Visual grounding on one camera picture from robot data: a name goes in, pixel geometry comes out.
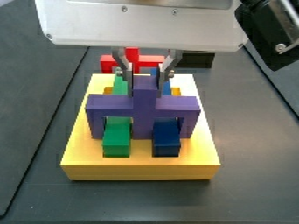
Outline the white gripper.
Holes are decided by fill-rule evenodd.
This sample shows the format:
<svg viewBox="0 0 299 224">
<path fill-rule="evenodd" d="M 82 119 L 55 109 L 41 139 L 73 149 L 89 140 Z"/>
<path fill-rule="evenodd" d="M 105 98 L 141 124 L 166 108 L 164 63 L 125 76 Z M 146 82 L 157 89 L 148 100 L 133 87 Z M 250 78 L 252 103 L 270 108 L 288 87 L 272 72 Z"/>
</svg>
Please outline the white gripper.
<svg viewBox="0 0 299 224">
<path fill-rule="evenodd" d="M 114 46 L 128 96 L 133 67 L 124 47 L 169 49 L 156 74 L 161 97 L 182 50 L 232 53 L 248 42 L 234 17 L 238 0 L 34 0 L 34 6 L 53 44 Z"/>
</svg>

